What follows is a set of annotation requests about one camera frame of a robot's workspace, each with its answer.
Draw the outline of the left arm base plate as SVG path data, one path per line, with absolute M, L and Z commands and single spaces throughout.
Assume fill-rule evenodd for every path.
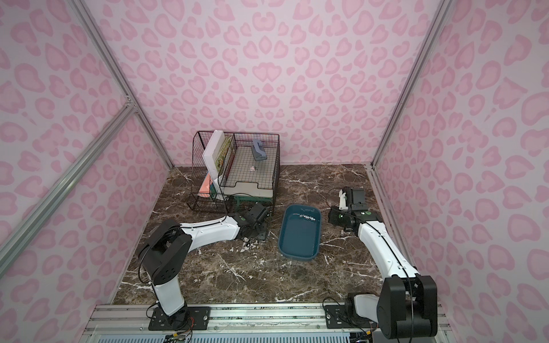
M 206 330 L 210 321 L 210 307 L 185 306 L 173 316 L 167 316 L 163 309 L 156 307 L 150 316 L 149 331 Z

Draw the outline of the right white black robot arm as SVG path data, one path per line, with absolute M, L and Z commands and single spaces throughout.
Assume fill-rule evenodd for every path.
M 404 257 L 385 223 L 368 210 L 330 209 L 329 223 L 353 232 L 367 247 L 383 278 L 379 296 L 355 294 L 353 314 L 378 324 L 385 338 L 409 339 L 437 334 L 437 285 Z

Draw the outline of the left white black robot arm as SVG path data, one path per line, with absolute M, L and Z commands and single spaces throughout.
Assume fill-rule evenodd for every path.
M 179 273 L 189 252 L 210 244 L 266 237 L 266 219 L 270 210 L 257 203 L 247 211 L 226 214 L 217 220 L 198 223 L 179 223 L 165 220 L 134 256 L 138 270 L 144 270 L 157 297 L 157 303 L 170 324 L 186 320 L 188 306 L 182 295 Z

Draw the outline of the teal plastic storage box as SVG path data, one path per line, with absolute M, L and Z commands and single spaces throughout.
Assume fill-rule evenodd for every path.
M 300 214 L 316 220 L 301 218 Z M 308 262 L 319 253 L 322 236 L 322 213 L 319 209 L 302 204 L 290 205 L 284 213 L 278 247 L 280 253 L 292 260 Z

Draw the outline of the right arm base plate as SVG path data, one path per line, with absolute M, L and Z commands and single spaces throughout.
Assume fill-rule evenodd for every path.
M 328 329 L 376 330 L 378 324 L 372 320 L 352 316 L 344 305 L 323 304 L 325 324 Z

